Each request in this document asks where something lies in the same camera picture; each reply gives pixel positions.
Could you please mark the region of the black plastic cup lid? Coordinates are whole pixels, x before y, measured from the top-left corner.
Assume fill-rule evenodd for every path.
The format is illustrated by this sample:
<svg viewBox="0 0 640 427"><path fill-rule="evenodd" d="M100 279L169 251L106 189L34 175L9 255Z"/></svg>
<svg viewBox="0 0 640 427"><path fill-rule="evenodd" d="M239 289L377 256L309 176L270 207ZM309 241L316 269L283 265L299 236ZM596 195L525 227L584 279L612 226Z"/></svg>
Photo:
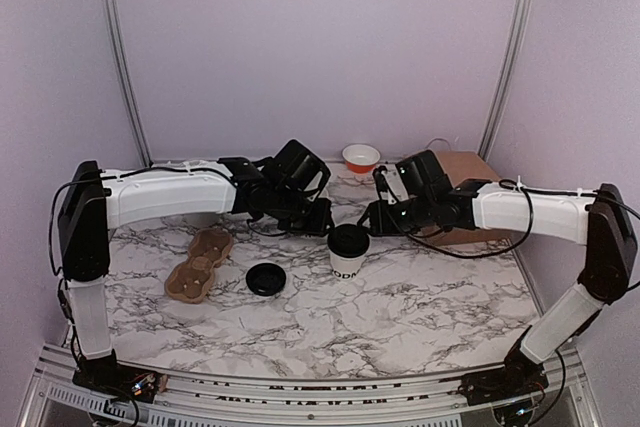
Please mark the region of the black plastic cup lid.
<svg viewBox="0 0 640 427"><path fill-rule="evenodd" d="M367 253L370 239L364 227L355 224L341 224L329 232L327 246L335 255L344 258L357 258Z"/></svg>

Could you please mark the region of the white paper cup with print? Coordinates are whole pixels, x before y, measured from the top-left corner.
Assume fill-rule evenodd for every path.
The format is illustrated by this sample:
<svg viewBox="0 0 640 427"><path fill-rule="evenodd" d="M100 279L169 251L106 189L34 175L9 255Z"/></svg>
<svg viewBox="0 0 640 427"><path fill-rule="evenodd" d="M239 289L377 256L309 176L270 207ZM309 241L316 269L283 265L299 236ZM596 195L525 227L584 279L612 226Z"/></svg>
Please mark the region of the white paper cup with print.
<svg viewBox="0 0 640 427"><path fill-rule="evenodd" d="M365 254L357 257L345 257L329 251L331 272L338 279L352 279L360 272L365 258Z"/></svg>

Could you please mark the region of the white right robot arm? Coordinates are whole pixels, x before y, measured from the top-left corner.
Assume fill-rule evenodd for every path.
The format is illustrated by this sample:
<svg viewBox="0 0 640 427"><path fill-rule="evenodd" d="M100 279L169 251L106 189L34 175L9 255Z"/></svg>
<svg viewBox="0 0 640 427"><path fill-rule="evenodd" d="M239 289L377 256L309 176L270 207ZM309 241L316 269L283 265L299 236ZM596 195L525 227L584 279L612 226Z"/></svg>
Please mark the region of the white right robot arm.
<svg viewBox="0 0 640 427"><path fill-rule="evenodd" d="M359 223L374 237L403 236L418 244L417 232L504 230L572 241L586 248L575 283L516 341L495 377L506 395L529 384L552 353L581 334L611 305L633 289L630 277L638 252L628 207L613 184L595 190L549 190L521 182L468 178L453 185L431 150L392 168L372 172L377 194Z"/></svg>

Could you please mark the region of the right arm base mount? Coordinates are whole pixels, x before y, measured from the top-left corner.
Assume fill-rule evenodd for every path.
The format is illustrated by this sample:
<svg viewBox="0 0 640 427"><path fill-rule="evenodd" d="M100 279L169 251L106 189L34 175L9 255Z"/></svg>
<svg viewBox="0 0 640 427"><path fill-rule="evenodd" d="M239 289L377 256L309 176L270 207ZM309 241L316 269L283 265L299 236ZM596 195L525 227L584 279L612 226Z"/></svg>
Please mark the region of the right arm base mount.
<svg viewBox="0 0 640 427"><path fill-rule="evenodd" d="M543 367L516 363L463 375L457 393L475 406L542 392L548 386Z"/></svg>

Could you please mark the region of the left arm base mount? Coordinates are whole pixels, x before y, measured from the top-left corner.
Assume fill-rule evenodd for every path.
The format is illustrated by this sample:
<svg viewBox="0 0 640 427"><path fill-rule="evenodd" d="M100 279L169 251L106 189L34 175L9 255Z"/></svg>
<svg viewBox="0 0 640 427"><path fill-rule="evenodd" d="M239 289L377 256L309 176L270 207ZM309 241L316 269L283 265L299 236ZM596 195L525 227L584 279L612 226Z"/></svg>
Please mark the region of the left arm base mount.
<svg viewBox="0 0 640 427"><path fill-rule="evenodd" d="M76 353L77 361L73 383L120 399L151 404L165 387L166 374L154 370L121 364L114 350L105 357L87 359Z"/></svg>

